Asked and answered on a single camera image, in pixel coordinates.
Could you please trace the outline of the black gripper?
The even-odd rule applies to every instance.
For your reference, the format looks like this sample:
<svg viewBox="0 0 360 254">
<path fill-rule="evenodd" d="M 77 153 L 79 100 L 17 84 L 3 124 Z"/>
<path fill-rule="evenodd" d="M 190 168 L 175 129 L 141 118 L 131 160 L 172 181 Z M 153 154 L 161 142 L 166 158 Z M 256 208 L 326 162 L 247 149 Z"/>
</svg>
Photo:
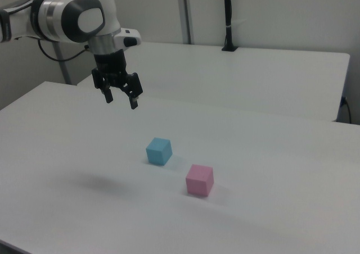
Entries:
<svg viewBox="0 0 360 254">
<path fill-rule="evenodd" d="M 127 74 L 124 50 L 107 55 L 94 55 L 96 68 L 92 70 L 94 87 L 105 96 L 106 103 L 113 101 L 110 87 L 120 88 L 128 97 L 131 109 L 138 107 L 138 97 L 143 93 L 136 72 Z"/>
</svg>

